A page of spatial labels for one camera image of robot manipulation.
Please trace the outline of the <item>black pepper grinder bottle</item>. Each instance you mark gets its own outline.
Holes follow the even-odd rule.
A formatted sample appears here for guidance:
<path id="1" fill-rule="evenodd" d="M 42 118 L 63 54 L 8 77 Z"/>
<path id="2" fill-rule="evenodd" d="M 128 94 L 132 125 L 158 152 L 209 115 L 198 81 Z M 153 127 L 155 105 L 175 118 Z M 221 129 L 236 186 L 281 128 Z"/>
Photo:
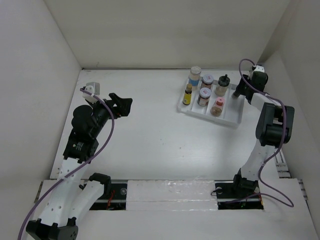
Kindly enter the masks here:
<path id="1" fill-rule="evenodd" d="M 232 94 L 232 97 L 233 97 L 234 99 L 237 99 L 239 96 L 240 96 L 240 93 L 239 93 L 239 92 L 236 92 L 236 91 Z"/>

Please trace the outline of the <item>black lid cream jar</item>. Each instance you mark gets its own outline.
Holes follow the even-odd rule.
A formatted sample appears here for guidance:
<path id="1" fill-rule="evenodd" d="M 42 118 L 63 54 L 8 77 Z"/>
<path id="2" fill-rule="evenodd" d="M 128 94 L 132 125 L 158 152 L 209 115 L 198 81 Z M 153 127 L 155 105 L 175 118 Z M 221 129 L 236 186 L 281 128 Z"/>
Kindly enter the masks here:
<path id="1" fill-rule="evenodd" d="M 214 90 L 214 93 L 218 97 L 223 97 L 226 94 L 227 88 L 230 84 L 230 78 L 227 74 L 220 76 L 217 82 L 217 86 Z"/>

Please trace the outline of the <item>pink lid spice jar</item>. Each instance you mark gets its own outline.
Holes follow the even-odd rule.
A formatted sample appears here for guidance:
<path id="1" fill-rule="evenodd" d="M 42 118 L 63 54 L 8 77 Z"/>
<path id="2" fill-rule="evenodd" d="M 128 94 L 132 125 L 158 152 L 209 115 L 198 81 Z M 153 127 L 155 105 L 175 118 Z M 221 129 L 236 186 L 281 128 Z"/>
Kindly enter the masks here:
<path id="1" fill-rule="evenodd" d="M 217 97 L 210 109 L 210 113 L 215 117 L 219 117 L 223 112 L 224 104 L 225 99 L 223 97 Z"/>

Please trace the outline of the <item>white lid red logo jar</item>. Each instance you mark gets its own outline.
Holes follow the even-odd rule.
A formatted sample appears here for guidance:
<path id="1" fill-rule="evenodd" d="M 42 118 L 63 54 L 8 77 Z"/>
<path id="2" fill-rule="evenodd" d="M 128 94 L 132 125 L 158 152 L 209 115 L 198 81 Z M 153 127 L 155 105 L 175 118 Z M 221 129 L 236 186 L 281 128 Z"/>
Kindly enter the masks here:
<path id="1" fill-rule="evenodd" d="M 211 90 L 213 83 L 214 83 L 213 76 L 211 74 L 205 74 L 201 77 L 200 89 L 208 88 Z"/>

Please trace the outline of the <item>red logo dark jar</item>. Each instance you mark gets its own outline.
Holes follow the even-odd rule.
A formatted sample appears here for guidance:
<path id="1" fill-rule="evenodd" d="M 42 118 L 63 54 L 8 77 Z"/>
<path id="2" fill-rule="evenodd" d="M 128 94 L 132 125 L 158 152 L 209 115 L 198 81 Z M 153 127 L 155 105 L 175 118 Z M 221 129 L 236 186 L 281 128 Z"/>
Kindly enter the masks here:
<path id="1" fill-rule="evenodd" d="M 199 90 L 197 103 L 199 106 L 207 106 L 211 97 L 211 90 L 207 87 L 203 87 Z"/>

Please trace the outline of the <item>blue label silver lid jar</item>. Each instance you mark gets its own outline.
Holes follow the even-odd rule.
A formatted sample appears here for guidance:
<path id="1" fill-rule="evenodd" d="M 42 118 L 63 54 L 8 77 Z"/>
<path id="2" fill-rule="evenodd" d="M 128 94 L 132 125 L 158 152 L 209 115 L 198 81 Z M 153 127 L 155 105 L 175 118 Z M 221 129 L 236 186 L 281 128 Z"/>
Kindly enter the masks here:
<path id="1" fill-rule="evenodd" d="M 199 66 L 192 66 L 188 75 L 188 83 L 195 90 L 199 85 L 202 69 Z"/>

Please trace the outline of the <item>yellow label brown cap bottle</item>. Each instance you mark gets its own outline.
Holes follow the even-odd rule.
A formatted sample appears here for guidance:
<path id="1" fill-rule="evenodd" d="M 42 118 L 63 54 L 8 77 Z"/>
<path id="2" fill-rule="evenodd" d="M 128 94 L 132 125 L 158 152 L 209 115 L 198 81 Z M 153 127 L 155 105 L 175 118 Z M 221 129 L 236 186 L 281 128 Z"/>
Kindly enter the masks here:
<path id="1" fill-rule="evenodd" d="M 184 96 L 183 96 L 183 100 L 182 103 L 186 106 L 188 106 L 191 103 L 192 100 L 192 84 L 188 83 L 186 85 L 185 91 L 184 91 Z"/>

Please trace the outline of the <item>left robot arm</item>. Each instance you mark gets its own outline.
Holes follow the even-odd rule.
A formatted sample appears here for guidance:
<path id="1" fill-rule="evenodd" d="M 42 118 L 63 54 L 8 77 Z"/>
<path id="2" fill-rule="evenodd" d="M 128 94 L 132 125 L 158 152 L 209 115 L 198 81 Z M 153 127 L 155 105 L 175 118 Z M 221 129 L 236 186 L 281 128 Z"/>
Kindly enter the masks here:
<path id="1" fill-rule="evenodd" d="M 56 183 L 35 203 L 37 207 L 46 196 L 49 199 L 36 220 L 28 220 L 26 232 L 34 240 L 74 240 L 78 223 L 99 198 L 112 201 L 116 190 L 111 177 L 93 173 L 85 185 L 81 180 L 92 160 L 106 147 L 99 147 L 97 137 L 108 120 L 130 114 L 132 98 L 110 93 L 110 99 L 82 90 L 87 105 L 73 111 L 72 130 L 63 152 L 62 165 Z"/>

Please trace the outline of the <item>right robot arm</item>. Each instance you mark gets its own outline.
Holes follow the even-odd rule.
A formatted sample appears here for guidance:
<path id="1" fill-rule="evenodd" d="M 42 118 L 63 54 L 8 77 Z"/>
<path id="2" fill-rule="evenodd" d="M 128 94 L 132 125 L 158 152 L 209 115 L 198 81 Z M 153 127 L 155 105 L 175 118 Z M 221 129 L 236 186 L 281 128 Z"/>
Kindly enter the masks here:
<path id="1" fill-rule="evenodd" d="M 243 75 L 232 94 L 245 96 L 248 103 L 260 111 L 255 130 L 256 144 L 246 161 L 233 178 L 231 191 L 237 198 L 251 196 L 258 188 L 262 167 L 289 142 L 292 136 L 295 108 L 280 103 L 264 93 L 268 82 L 264 71 L 253 70 Z"/>

